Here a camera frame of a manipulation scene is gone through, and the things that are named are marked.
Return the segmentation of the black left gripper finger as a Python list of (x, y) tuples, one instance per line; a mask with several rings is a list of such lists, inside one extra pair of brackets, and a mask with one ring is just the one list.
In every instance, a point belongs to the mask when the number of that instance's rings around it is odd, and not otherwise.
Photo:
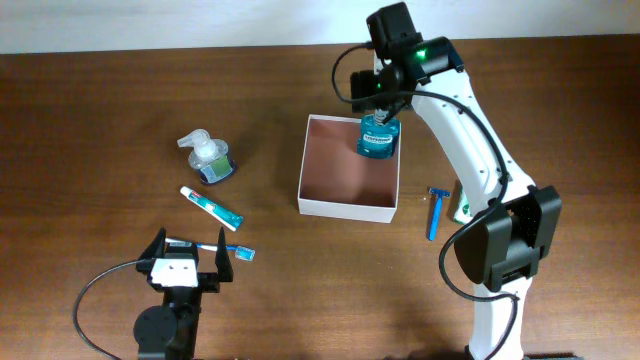
[(145, 250), (139, 256), (139, 260), (152, 260), (164, 254), (166, 229), (161, 227)]
[(225, 230), (223, 228), (220, 229), (218, 235), (215, 265), (217, 267), (217, 276), (219, 282), (233, 281), (234, 271), (228, 254)]

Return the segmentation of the purple foam soap pump bottle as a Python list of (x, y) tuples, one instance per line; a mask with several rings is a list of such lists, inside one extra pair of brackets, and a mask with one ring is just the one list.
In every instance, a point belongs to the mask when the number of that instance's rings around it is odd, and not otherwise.
[(212, 138), (204, 129), (193, 130), (178, 139), (177, 145), (192, 149), (188, 163), (205, 185), (220, 183), (237, 170), (228, 144), (224, 140)]

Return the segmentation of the teal mouthwash bottle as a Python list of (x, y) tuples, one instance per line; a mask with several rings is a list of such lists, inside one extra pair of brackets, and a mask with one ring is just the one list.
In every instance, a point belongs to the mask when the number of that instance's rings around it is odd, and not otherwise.
[(373, 159), (391, 158), (396, 150), (400, 130), (401, 124), (396, 118), (391, 118), (386, 124), (380, 124), (374, 114), (363, 116), (360, 121), (357, 153)]

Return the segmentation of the pink white box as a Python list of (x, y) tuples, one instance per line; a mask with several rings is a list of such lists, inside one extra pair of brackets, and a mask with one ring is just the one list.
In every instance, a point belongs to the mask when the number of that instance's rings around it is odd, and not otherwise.
[(300, 167), (302, 215), (389, 223), (398, 208), (401, 142), (387, 159), (357, 153), (360, 120), (311, 114)]

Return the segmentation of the blue disposable razor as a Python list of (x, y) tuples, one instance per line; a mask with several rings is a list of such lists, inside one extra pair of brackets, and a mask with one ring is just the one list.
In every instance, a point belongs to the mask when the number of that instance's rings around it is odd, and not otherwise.
[(433, 207), (433, 214), (429, 226), (429, 232), (427, 233), (427, 239), (434, 241), (437, 236), (437, 229), (439, 225), (439, 219), (442, 211), (443, 200), (449, 198), (451, 193), (447, 190), (431, 187), (429, 193), (435, 197), (435, 205)]

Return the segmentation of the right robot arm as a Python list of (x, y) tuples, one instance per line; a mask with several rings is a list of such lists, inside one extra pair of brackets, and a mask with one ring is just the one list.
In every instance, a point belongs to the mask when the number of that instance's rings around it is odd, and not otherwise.
[(562, 209), (552, 186), (539, 188), (501, 143), (484, 115), (452, 42), (426, 40), (399, 2), (366, 19), (364, 48), (382, 63), (350, 77), (353, 111), (404, 109), (421, 118), (445, 152), (472, 219), (443, 245), (445, 284), (474, 304), (469, 359), (522, 359), (523, 306), (549, 254)]

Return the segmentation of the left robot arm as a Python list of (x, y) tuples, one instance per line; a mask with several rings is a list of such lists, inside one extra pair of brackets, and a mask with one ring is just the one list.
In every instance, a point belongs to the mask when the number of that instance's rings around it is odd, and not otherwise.
[(133, 335), (139, 359), (195, 357), (202, 296), (218, 293), (221, 284), (234, 280), (223, 230), (217, 240), (217, 270), (200, 272), (198, 264), (198, 245), (169, 243), (164, 228), (140, 255), (136, 270), (146, 276), (151, 288), (163, 294), (163, 302), (144, 310), (135, 321)]

